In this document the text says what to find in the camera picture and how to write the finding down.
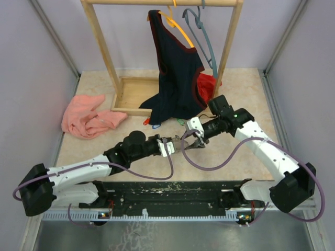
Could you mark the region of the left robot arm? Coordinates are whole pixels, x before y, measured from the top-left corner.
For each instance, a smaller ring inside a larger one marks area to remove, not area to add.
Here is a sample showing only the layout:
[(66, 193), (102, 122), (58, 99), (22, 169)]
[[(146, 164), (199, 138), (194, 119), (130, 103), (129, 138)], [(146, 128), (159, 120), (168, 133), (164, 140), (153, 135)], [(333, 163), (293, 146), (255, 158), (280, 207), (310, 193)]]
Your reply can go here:
[(35, 165), (13, 197), (22, 202), (26, 216), (37, 216), (56, 205), (76, 203), (101, 208), (108, 204), (109, 195), (95, 182), (96, 178), (129, 171), (133, 162), (149, 156), (170, 158), (174, 153), (172, 138), (157, 134), (147, 138), (141, 131), (132, 131), (123, 141), (89, 160), (60, 167)]

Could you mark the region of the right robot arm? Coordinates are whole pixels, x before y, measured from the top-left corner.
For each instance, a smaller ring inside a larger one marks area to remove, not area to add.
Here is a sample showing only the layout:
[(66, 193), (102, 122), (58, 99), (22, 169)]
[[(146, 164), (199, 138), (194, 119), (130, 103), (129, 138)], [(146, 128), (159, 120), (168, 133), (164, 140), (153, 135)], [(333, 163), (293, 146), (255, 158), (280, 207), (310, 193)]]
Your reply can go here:
[(246, 109), (234, 110), (224, 95), (208, 105), (215, 118), (201, 123), (193, 117), (186, 124), (186, 131), (196, 138), (190, 147), (203, 147), (210, 138), (229, 133), (240, 145), (246, 145), (273, 177), (272, 181), (244, 180), (233, 197), (238, 206), (258, 200), (289, 213), (314, 195), (316, 170), (312, 164), (303, 165), (276, 146)]

